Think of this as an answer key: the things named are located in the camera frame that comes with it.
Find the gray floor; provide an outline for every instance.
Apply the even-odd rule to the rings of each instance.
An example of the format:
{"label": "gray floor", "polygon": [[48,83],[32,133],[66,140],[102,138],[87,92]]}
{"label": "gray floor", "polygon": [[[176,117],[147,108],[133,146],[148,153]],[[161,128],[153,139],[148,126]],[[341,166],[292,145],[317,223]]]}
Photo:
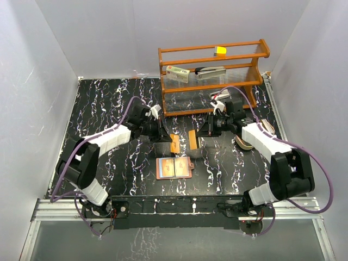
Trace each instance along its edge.
{"label": "gray floor", "polygon": [[42,222],[31,261],[324,259],[312,220],[277,220],[269,233],[255,240],[238,233],[222,228],[139,228],[111,231],[99,240],[83,222]]}

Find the wooden rack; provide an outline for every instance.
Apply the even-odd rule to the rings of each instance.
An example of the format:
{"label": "wooden rack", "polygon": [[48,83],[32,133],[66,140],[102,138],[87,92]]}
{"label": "wooden rack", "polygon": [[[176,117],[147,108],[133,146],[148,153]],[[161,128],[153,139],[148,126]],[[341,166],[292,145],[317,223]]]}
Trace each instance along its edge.
{"label": "wooden rack", "polygon": [[[226,47],[226,56],[213,56],[215,46]],[[261,57],[267,58],[269,55],[270,50],[263,39],[252,42],[219,45],[170,49],[158,48],[164,116],[168,117],[213,111],[208,102],[210,100],[209,93],[230,85],[244,87],[251,105],[255,107],[256,100],[252,93],[252,87],[262,84],[263,82],[258,70],[258,59]],[[223,66],[226,69],[226,75],[198,80],[194,73],[195,68],[192,67],[192,64],[198,64],[195,65],[195,67]],[[175,80],[167,79],[166,70],[163,67],[169,65],[190,70],[189,82],[180,83]],[[197,96],[198,92],[200,99],[207,100],[206,104],[203,102],[196,102],[195,106],[195,102],[193,102],[192,106],[186,106],[186,102],[192,99],[190,97],[194,95]],[[173,102],[173,99],[175,100],[177,98],[181,99],[180,102],[182,105]]]}

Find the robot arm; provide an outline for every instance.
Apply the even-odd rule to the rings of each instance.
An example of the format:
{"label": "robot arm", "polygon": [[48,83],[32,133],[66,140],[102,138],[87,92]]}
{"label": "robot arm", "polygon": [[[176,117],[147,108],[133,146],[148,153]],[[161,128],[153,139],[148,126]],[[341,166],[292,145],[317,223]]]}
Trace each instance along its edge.
{"label": "robot arm", "polygon": [[[80,200],[80,203],[93,211],[95,215],[107,216],[111,211],[111,199],[95,178],[98,161],[103,154],[117,146],[137,139],[140,135],[147,135],[151,142],[172,141],[158,117],[160,109],[159,105],[149,108],[143,104],[136,104],[132,113],[128,115],[122,125],[117,129],[112,126],[102,131],[102,135],[98,138],[84,144],[71,161],[64,178],[85,195],[88,201]],[[58,175],[61,175],[76,146],[89,137],[91,136],[84,138],[69,137],[56,166]]]}
{"label": "robot arm", "polygon": [[212,100],[211,104],[214,112],[208,114],[196,137],[215,137],[220,136],[222,131],[231,131],[254,146],[270,163],[269,182],[244,192],[242,203],[236,206],[237,211],[248,212],[259,205],[314,190],[312,166],[307,153],[274,140],[270,133],[265,135],[267,131],[246,116],[242,100],[231,100],[225,104]]}

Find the cardboard box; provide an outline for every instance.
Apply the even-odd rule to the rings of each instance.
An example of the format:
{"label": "cardboard box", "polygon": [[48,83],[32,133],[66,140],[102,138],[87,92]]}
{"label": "cardboard box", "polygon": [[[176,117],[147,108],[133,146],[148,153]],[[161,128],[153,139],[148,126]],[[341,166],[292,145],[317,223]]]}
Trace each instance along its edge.
{"label": "cardboard box", "polygon": [[167,72],[167,79],[177,80],[178,82],[181,82],[181,83],[189,82],[190,70],[185,70],[185,69],[168,65],[166,68],[166,72]]}

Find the black marble surface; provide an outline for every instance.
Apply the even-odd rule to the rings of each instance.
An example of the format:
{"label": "black marble surface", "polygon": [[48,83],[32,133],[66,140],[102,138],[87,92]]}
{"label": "black marble surface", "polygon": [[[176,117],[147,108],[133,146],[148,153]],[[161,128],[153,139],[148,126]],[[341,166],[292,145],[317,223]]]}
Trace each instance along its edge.
{"label": "black marble surface", "polygon": [[[279,135],[276,119],[264,85],[253,88],[256,113],[266,118]],[[117,123],[132,96],[140,96],[148,105],[161,106],[161,87],[157,78],[82,80],[71,114],[66,138],[100,132]],[[190,179],[156,180],[156,158],[170,157],[170,144],[152,144],[147,137],[117,147],[101,156],[97,179],[116,195],[241,195],[247,189],[268,180],[269,165],[257,151],[242,151],[232,133],[204,138],[202,148],[189,149],[188,131],[199,128],[205,115],[187,115],[164,119],[168,133],[180,137],[179,156],[190,156],[195,164]],[[54,177],[54,188],[58,176]],[[59,194],[74,187],[63,182]]]}

